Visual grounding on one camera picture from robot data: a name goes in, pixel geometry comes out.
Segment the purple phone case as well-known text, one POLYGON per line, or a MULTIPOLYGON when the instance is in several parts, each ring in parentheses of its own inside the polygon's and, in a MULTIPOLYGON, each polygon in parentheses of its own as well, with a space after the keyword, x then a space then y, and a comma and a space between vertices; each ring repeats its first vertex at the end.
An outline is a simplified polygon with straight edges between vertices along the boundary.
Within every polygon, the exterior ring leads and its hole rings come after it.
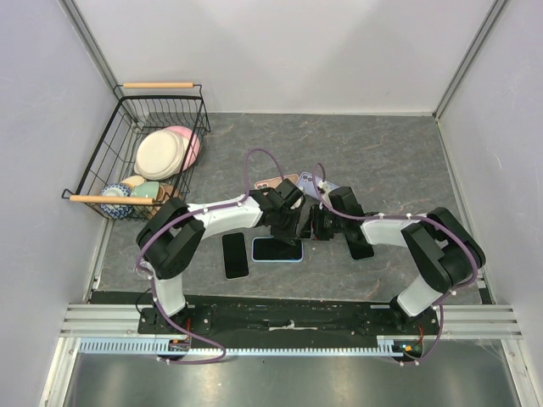
POLYGON ((339 186, 329 181, 323 181, 319 176, 315 181, 313 181, 313 176, 308 171, 303 171, 300 173, 296 186, 301 189, 305 195, 315 200, 318 200, 319 197, 327 200, 328 194, 331 191, 339 188, 339 186))

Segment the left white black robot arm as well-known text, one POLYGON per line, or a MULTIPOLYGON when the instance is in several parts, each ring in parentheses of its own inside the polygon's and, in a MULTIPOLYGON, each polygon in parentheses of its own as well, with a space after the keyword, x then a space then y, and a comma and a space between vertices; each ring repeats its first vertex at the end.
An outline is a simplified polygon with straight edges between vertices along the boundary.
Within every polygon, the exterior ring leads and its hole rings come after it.
POLYGON ((163 204, 137 235, 136 267, 150 280, 160 309, 157 324, 168 333, 185 326, 182 273, 203 240, 265 226, 274 238, 292 243, 304 202, 302 190, 285 179, 275 188, 247 190, 220 202, 195 204, 171 198, 163 204))

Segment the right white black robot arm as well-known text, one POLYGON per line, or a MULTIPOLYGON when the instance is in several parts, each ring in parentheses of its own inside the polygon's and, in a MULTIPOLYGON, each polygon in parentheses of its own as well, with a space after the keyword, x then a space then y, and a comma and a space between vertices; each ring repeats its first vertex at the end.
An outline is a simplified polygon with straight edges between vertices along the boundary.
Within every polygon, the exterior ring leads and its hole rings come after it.
POLYGON ((410 332, 419 315, 457 287, 467 285, 485 265, 483 249, 446 208, 421 215, 366 214, 349 187, 326 188, 319 182, 310 196, 311 238, 327 241, 345 236, 354 259, 374 255, 378 245, 407 248, 419 276, 393 300, 390 327, 410 332))

